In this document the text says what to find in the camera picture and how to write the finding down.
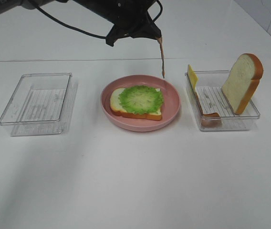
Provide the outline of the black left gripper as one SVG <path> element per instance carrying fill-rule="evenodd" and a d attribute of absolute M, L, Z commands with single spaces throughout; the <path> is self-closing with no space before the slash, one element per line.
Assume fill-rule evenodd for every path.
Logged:
<path fill-rule="evenodd" d="M 108 0 L 109 15 L 107 19 L 113 23 L 106 36 L 106 44 L 113 46 L 118 39 L 162 37 L 161 30 L 153 22 L 148 9 L 155 3 L 153 0 Z"/>

